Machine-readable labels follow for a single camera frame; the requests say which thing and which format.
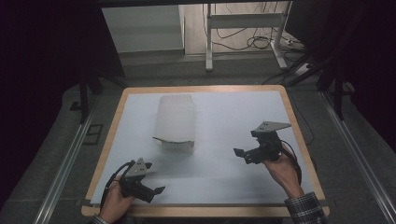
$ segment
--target right hand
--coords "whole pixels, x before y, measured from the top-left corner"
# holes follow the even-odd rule
[[[265,160],[262,163],[276,183],[286,191],[289,198],[298,198],[304,195],[298,181],[297,172],[289,157],[282,153],[277,161]]]

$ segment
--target left hand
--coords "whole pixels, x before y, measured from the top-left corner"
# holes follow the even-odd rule
[[[134,197],[128,196],[124,198],[121,194],[119,183],[120,177],[114,178],[113,183],[108,189],[108,193],[103,204],[99,217],[108,223],[113,223],[120,219],[131,205]]]

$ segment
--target black curtain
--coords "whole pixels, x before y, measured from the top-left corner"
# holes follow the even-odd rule
[[[0,1],[0,22],[3,205],[47,136],[64,91],[81,73],[121,77],[123,70],[99,7]]]

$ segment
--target white board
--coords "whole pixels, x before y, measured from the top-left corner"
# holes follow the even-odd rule
[[[259,145],[250,131],[264,120],[290,123],[279,91],[181,94],[186,93],[196,106],[193,153],[163,153],[152,139],[160,98],[168,93],[130,94],[91,203],[100,203],[107,180],[120,166],[142,157],[153,163],[142,183],[151,189],[165,186],[154,204],[284,204],[287,195],[265,166],[246,164],[233,152]],[[313,191],[292,128],[277,133],[297,155],[304,191]]]

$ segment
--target wall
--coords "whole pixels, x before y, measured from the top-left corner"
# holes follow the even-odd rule
[[[184,15],[179,6],[102,10],[118,53],[184,49]]]

